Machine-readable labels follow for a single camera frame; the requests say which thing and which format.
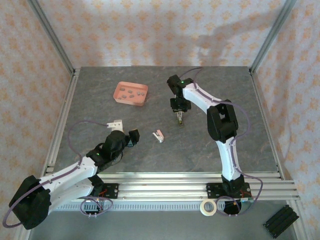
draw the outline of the beige patterned backdrop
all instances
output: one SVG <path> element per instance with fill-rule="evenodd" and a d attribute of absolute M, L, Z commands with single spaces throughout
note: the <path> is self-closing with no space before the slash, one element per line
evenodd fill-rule
<path fill-rule="evenodd" d="M 27 1 L 0 1 L 1 221 L 23 179 L 40 177 L 69 80 Z M 1 240 L 14 234 L 0 225 Z"/>
<path fill-rule="evenodd" d="M 40 0 L 74 67 L 249 66 L 285 0 Z"/>
<path fill-rule="evenodd" d="M 298 0 L 257 76 L 273 136 L 320 239 L 320 5 Z"/>

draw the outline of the small white object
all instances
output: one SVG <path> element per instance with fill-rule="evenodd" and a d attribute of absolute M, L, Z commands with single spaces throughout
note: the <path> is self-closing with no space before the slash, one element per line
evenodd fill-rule
<path fill-rule="evenodd" d="M 156 137 L 156 139 L 159 140 L 159 143 L 162 143 L 165 139 L 164 135 L 159 129 L 156 132 L 153 132 L 152 134 Z"/>
<path fill-rule="evenodd" d="M 206 211 L 205 210 L 205 204 L 206 203 L 211 203 L 213 205 L 213 210 L 212 211 Z M 200 212 L 203 215 L 207 216 L 207 217 L 214 215 L 217 212 L 217 204 L 216 204 L 216 202 L 213 199 L 209 199 L 209 198 L 203 200 L 202 203 L 200 204 Z"/>

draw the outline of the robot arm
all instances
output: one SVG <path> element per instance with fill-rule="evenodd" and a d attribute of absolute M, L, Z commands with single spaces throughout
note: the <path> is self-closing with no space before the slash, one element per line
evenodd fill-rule
<path fill-rule="evenodd" d="M 208 133 L 217 143 L 221 157 L 223 188 L 227 196 L 237 196 L 245 181 L 244 176 L 236 169 L 240 169 L 236 141 L 233 141 L 231 148 L 231 142 L 237 135 L 238 129 L 233 106 L 219 103 L 222 102 L 221 99 L 202 90 L 191 78 L 182 81 L 177 75 L 173 75 L 167 80 L 167 84 L 175 95 L 175 98 L 170 99 L 173 112 L 187 112 L 191 109 L 191 102 L 193 102 L 206 113 Z M 205 95 L 217 102 L 210 101 Z"/>
<path fill-rule="evenodd" d="M 89 151 L 81 163 L 76 162 L 39 179 L 31 175 L 22 182 L 9 207 L 34 187 L 49 182 L 31 192 L 13 208 L 13 213 L 25 229 L 38 226 L 52 210 L 64 203 L 88 195 L 98 197 L 104 182 L 97 174 L 109 168 L 123 154 L 125 147 L 133 147 L 140 138 L 137 129 L 128 135 L 123 133 L 122 127 L 113 127 L 112 130 L 105 142 Z"/>

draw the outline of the orange tray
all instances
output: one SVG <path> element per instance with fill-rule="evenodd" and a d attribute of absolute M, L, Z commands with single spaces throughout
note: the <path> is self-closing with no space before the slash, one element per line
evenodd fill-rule
<path fill-rule="evenodd" d="M 113 98 L 117 103 L 143 106 L 147 92 L 147 85 L 121 81 L 115 88 Z"/>

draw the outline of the masking tape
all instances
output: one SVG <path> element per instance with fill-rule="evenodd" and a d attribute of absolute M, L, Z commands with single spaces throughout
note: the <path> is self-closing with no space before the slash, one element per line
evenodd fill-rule
<path fill-rule="evenodd" d="M 213 205 L 213 211 L 206 211 L 205 210 L 206 203 L 211 203 Z M 200 204 L 200 212 L 207 217 L 212 216 L 213 214 L 215 214 L 217 212 L 216 202 L 213 199 L 209 199 L 209 198 L 203 200 L 202 203 Z"/>

